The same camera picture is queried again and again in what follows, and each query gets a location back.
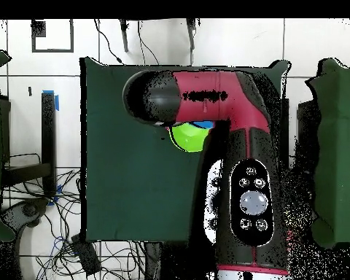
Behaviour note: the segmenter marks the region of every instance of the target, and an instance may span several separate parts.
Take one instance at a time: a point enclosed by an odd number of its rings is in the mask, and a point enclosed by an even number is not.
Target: black bracket
[[[128,53],[127,28],[127,20],[120,19],[120,30],[122,31],[123,47],[126,53]]]
[[[188,36],[190,38],[190,50],[195,49],[195,41],[193,39],[193,31],[195,30],[195,18],[187,18]]]
[[[9,142],[9,128],[4,128],[3,140]],[[42,93],[42,163],[29,166],[4,168],[1,185],[11,187],[32,179],[43,178],[44,195],[52,198],[56,193],[55,172],[55,97],[52,93]]]
[[[3,159],[4,163],[9,161],[9,112],[10,102],[7,96],[0,96],[1,127],[3,138]]]
[[[32,20],[31,21],[31,42],[32,42],[32,52],[33,53],[73,53],[74,52],[74,22],[71,19],[70,21],[70,49],[46,49],[46,50],[37,50],[36,49],[36,38],[45,38],[46,37],[46,27],[44,20]]]
[[[283,98],[280,121],[280,161],[284,170],[289,168],[289,99]]]

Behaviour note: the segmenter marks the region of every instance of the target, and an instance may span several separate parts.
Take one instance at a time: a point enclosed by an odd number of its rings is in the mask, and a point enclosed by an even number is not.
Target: electrical cable bundle
[[[38,161],[40,163],[40,156],[38,154],[24,154],[24,155],[36,155],[38,157]],[[54,203],[55,208],[57,209],[59,215],[60,215],[60,235],[57,236],[56,232],[53,229],[53,224],[50,218],[47,216],[47,214],[44,214],[44,217],[46,220],[50,223],[50,232],[52,233],[52,236],[54,238],[53,247],[51,249],[50,258],[47,260],[47,262],[42,262],[39,257],[36,257],[36,262],[40,266],[40,270],[36,276],[35,280],[58,280],[61,277],[70,277],[71,280],[78,280],[78,275],[84,274],[83,277],[79,278],[85,278],[85,280],[88,280],[87,275],[85,271],[83,270],[80,260],[78,256],[73,252],[73,249],[71,247],[72,242],[69,240],[70,237],[70,228],[69,224],[67,222],[67,216],[69,214],[78,215],[80,212],[72,211],[72,207],[75,203],[80,204],[80,178],[77,177],[80,175],[80,170],[73,171],[70,170],[66,173],[57,175],[57,183],[62,178],[66,177],[65,182],[62,184],[61,189],[58,190],[56,193],[56,196],[54,198],[50,199],[50,202]],[[73,179],[75,179],[75,183],[78,189],[78,194],[67,192],[64,190],[64,187],[70,183]],[[27,194],[34,197],[44,197],[43,194],[43,187],[39,183],[38,179],[35,179],[32,182],[24,182],[23,183],[24,190],[20,190],[18,186],[12,186],[10,189],[4,189],[5,191],[10,191],[11,193],[22,193]],[[30,190],[29,187],[35,187],[35,190]],[[11,199],[18,199],[18,200],[28,200],[28,198],[23,198],[19,196],[10,196]],[[60,200],[64,199],[66,200],[66,205],[62,206],[60,205]],[[113,253],[107,246],[107,243],[105,241],[97,241],[93,243],[93,246],[95,248],[96,253],[98,253],[97,250],[97,243],[104,243],[106,246],[107,251],[110,253],[110,257],[102,258],[101,263],[109,260],[109,259],[116,259],[120,267],[115,269],[108,269],[106,267],[102,267],[102,271],[100,272],[100,280],[107,280],[106,277],[108,274],[113,275],[113,280],[142,280],[144,276],[146,278],[151,277],[149,274],[145,271],[145,263],[142,261],[142,254],[140,254],[140,250],[145,254],[146,257],[150,258],[151,260],[155,261],[153,257],[150,257],[150,255],[147,254],[145,248],[142,246],[141,243],[135,242],[135,241],[129,241],[128,247],[121,249],[115,253]],[[128,250],[129,253],[126,256],[127,263],[126,265],[123,265],[124,263],[121,263],[121,261],[118,259],[118,254]],[[134,261],[134,266],[131,266],[130,268],[130,259]],[[137,271],[137,275],[134,276],[132,273],[134,271]],[[93,274],[94,280],[98,280],[98,274]]]

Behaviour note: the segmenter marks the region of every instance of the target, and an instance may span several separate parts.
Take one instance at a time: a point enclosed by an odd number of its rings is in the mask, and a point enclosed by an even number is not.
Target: round gray button
[[[246,178],[240,179],[240,187],[246,187],[249,184],[249,180]]]
[[[248,175],[255,175],[255,173],[257,173],[257,172],[255,171],[255,168],[247,168],[246,173]]]
[[[268,199],[258,191],[246,191],[240,198],[240,207],[245,214],[262,214],[268,207]]]
[[[257,226],[257,229],[262,232],[267,230],[268,223],[264,219],[259,219],[257,220],[256,226]]]
[[[241,219],[240,226],[244,230],[248,230],[252,226],[252,222],[250,220],[248,220],[248,219]]]
[[[255,187],[257,188],[263,188],[265,186],[265,181],[263,179],[256,179],[254,180]]]

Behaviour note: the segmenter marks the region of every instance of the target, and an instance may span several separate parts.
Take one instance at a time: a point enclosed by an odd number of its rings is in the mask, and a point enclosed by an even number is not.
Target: control button
[[[267,230],[268,223],[264,219],[259,219],[257,220],[256,226],[259,231],[263,232]]]
[[[255,168],[247,168],[246,173],[248,175],[255,175],[257,172],[255,171]]]
[[[263,179],[256,179],[254,180],[255,187],[257,188],[263,188],[265,186],[265,181]]]
[[[248,219],[241,219],[240,226],[244,230],[248,230],[252,226],[252,222],[250,220],[248,220]]]
[[[220,178],[219,177],[215,177],[212,181],[211,184],[213,187],[219,187],[219,183],[220,183]]]
[[[217,218],[213,218],[209,221],[209,227],[212,230],[216,230],[217,229]]]
[[[246,187],[249,185],[249,180],[246,178],[240,179],[239,184],[240,184],[240,187]]]
[[[267,207],[268,199],[258,191],[246,191],[240,198],[240,208],[245,214],[262,214]]]

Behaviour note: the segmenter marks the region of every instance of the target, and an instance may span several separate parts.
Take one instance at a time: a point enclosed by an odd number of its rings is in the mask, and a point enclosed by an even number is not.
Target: black frame
[[[71,19],[70,22],[70,49],[46,49],[37,50],[36,49],[36,38],[46,37],[46,23],[43,20],[32,20],[31,21],[31,46],[33,53],[73,53],[74,52],[74,21]]]
[[[1,98],[2,106],[10,102]],[[9,109],[1,110],[4,154],[9,157]],[[32,179],[43,178],[44,195],[52,198],[56,193],[56,153],[55,153],[55,96],[53,93],[42,93],[42,163],[21,167],[4,168],[1,185],[11,187]]]

